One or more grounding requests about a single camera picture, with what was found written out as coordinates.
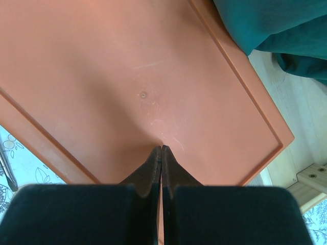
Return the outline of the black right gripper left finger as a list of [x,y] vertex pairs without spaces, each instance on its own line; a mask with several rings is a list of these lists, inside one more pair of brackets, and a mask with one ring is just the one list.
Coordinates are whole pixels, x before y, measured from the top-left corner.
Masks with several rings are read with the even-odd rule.
[[33,184],[13,198],[1,244],[158,244],[161,147],[119,184]]

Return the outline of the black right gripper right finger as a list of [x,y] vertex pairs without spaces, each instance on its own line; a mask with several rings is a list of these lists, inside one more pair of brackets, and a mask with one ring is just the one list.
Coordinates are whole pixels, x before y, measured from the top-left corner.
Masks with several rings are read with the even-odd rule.
[[310,244],[297,201],[287,190],[205,186],[162,147],[165,244]]

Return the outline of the orange drawer box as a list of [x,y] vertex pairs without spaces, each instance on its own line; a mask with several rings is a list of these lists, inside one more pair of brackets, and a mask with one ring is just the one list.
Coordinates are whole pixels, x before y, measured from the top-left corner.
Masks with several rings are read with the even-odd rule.
[[158,145],[244,185],[294,136],[212,1],[1,1],[1,125],[70,183]]

